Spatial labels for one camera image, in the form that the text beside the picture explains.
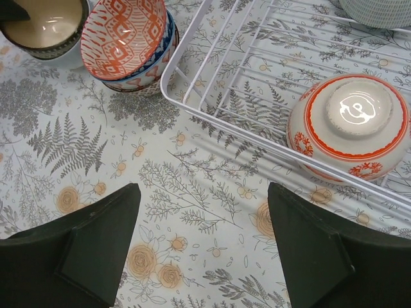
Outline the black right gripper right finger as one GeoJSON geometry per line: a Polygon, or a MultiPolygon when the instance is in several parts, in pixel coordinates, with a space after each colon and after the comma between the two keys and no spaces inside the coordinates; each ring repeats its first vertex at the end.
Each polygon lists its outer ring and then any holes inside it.
{"type": "Polygon", "coordinates": [[[410,307],[410,240],[363,227],[277,183],[268,207],[292,307],[410,307]]]}

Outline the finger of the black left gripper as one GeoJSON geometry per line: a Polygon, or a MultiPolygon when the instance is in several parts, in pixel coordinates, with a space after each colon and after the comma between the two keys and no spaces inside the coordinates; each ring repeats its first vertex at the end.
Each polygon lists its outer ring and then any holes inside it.
{"type": "Polygon", "coordinates": [[[28,12],[13,0],[0,0],[0,21],[29,21],[28,12]]]}

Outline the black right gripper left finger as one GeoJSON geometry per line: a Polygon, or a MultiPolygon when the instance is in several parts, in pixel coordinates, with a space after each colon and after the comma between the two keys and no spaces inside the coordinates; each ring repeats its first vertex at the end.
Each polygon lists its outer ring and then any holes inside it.
{"type": "Polygon", "coordinates": [[[112,307],[139,212],[127,184],[1,240],[1,307],[112,307]]]}

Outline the black gold bowl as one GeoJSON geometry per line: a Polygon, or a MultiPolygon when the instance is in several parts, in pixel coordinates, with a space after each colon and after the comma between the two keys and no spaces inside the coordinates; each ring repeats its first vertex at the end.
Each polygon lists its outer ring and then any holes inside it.
{"type": "Polygon", "coordinates": [[[29,55],[51,60],[68,52],[80,39],[90,12],[90,2],[15,1],[30,20],[4,21],[1,32],[12,44],[29,55]]]}

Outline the red diamond pattern bowl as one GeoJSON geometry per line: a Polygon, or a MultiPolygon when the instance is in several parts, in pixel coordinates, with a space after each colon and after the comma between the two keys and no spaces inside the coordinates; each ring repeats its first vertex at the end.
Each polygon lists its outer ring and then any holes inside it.
{"type": "Polygon", "coordinates": [[[82,31],[85,68],[99,80],[132,74],[155,53],[166,20],[164,1],[98,1],[82,31]]]}

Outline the white orange ring bowl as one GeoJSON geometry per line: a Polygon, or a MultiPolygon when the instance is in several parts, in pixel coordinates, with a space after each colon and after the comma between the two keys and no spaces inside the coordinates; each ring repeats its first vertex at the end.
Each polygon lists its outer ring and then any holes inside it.
{"type": "Polygon", "coordinates": [[[326,78],[296,102],[286,141],[300,154],[363,180],[376,180],[393,170],[410,148],[410,106],[380,78],[326,78]]]}

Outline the blue triangle pattern bowl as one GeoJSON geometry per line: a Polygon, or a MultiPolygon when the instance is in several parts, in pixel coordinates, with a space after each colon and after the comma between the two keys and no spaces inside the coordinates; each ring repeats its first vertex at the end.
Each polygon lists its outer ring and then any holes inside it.
{"type": "Polygon", "coordinates": [[[179,34],[174,18],[170,12],[167,12],[167,14],[168,20],[171,22],[170,29],[172,30],[172,34],[168,38],[167,46],[163,47],[162,53],[156,57],[152,64],[142,71],[139,70],[136,75],[123,78],[122,80],[102,81],[105,86],[120,92],[135,92],[161,79],[161,75],[179,43],[179,34]]]}

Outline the pale green bowl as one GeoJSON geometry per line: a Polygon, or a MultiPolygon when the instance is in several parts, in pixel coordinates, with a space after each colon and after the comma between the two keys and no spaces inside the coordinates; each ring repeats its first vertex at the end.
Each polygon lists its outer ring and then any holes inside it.
{"type": "Polygon", "coordinates": [[[350,18],[373,28],[410,26],[410,0],[339,0],[350,18]]]}

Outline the brown checker pattern bowl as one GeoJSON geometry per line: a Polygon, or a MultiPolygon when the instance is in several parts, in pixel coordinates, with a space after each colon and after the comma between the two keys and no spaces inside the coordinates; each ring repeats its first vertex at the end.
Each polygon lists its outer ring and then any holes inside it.
{"type": "Polygon", "coordinates": [[[103,81],[103,84],[116,92],[149,93],[158,88],[161,76],[179,43],[179,33],[177,26],[174,22],[172,22],[172,25],[173,35],[171,36],[171,42],[165,49],[164,53],[158,60],[155,61],[154,64],[149,66],[149,68],[147,68],[145,71],[138,73],[135,76],[117,81],[103,81]]]}

